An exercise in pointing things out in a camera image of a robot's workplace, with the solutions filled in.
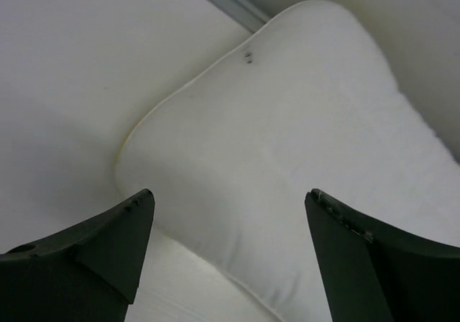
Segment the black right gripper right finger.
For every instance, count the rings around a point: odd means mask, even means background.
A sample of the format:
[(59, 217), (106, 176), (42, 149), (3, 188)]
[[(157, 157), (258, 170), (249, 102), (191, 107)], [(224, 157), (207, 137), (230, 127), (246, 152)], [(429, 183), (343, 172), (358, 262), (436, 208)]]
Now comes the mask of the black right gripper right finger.
[(333, 321), (459, 320), (459, 248), (319, 189), (307, 193), (305, 211)]

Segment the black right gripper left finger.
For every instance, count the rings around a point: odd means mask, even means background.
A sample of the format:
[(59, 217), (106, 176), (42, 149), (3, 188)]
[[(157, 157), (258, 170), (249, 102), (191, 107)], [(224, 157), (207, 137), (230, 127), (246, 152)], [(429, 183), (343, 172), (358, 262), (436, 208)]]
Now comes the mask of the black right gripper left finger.
[(117, 206), (1, 255), (2, 321), (124, 321), (154, 220), (143, 189)]

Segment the white pillow with yellow edge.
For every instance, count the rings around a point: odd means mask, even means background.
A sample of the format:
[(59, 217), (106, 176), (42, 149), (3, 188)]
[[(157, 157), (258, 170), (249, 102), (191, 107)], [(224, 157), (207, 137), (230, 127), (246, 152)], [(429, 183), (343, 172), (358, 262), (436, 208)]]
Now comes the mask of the white pillow with yellow edge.
[(321, 189), (459, 244), (459, 165), (401, 94), (367, 31), (330, 1), (270, 20), (135, 126), (121, 191), (282, 321), (329, 321), (305, 213)]

